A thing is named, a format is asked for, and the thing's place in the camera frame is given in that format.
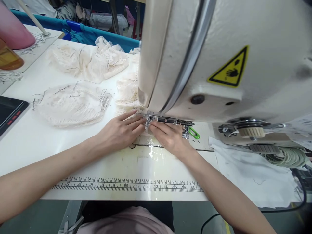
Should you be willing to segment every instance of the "warning label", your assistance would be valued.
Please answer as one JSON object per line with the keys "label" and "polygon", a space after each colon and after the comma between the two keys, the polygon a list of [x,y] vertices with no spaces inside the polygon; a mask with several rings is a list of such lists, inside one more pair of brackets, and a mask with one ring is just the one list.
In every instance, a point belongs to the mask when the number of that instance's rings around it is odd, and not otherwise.
{"label": "warning label", "polygon": [[249,46],[245,46],[237,55],[212,74],[207,82],[237,88],[243,76],[248,50]]}

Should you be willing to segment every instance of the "floor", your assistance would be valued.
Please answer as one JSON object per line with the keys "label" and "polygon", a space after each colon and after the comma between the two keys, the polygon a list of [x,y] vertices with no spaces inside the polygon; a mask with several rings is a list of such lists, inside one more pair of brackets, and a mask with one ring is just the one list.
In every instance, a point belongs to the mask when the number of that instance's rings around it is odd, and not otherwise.
{"label": "floor", "polygon": [[[39,200],[15,218],[5,222],[0,227],[0,234],[56,234],[59,230],[68,201]],[[202,224],[216,214],[210,202],[173,202],[174,227],[176,234],[200,233]],[[305,221],[305,212],[287,212],[279,214],[265,214],[277,234],[300,233]],[[224,233],[224,220],[218,216],[209,222],[204,230],[208,233]]]}

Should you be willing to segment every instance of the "black cable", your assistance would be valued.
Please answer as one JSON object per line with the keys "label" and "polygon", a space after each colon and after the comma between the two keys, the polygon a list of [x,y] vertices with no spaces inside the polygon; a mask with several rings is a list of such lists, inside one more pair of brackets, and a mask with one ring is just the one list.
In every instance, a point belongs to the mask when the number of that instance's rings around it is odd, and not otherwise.
{"label": "black cable", "polygon": [[[299,180],[299,183],[302,187],[302,191],[303,191],[303,201],[302,203],[295,207],[295,208],[290,208],[290,209],[283,209],[283,210],[271,210],[271,211],[261,211],[261,213],[283,213],[283,212],[289,212],[289,211],[296,211],[296,210],[299,210],[301,209],[305,204],[306,204],[306,188],[304,186],[304,183],[303,183],[303,180],[298,172],[297,169],[293,169],[292,170],[293,173],[297,176],[298,180]],[[204,230],[204,227],[206,226],[207,223],[209,223],[214,217],[218,216],[220,214],[215,214],[213,216],[211,216],[206,222],[204,222],[204,224],[202,225],[202,229],[201,229],[201,234],[202,234],[202,231]]]}

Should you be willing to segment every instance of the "blue bin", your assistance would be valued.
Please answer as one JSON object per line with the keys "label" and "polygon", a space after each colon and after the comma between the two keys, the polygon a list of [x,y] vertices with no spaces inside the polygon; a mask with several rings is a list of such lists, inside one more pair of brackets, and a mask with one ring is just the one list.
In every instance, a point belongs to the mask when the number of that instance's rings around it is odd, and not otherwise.
{"label": "blue bin", "polygon": [[[26,13],[16,10],[11,11],[23,24],[35,26]],[[112,42],[113,45],[119,44],[126,53],[129,53],[130,50],[139,47],[139,41],[132,38],[91,28],[69,20],[50,18],[41,15],[35,15],[35,17],[44,28],[63,31],[65,33],[65,36],[63,37],[64,40],[95,46],[95,40],[99,36],[103,36],[107,41]]]}

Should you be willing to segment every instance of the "sewing machine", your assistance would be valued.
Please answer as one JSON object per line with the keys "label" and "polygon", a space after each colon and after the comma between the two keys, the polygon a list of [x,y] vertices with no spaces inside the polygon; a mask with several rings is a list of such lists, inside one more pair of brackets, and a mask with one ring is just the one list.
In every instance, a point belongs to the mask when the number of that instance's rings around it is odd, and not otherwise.
{"label": "sewing machine", "polygon": [[149,0],[139,101],[151,118],[183,125],[184,138],[203,121],[227,144],[286,144],[264,129],[312,110],[311,39],[304,1]]}

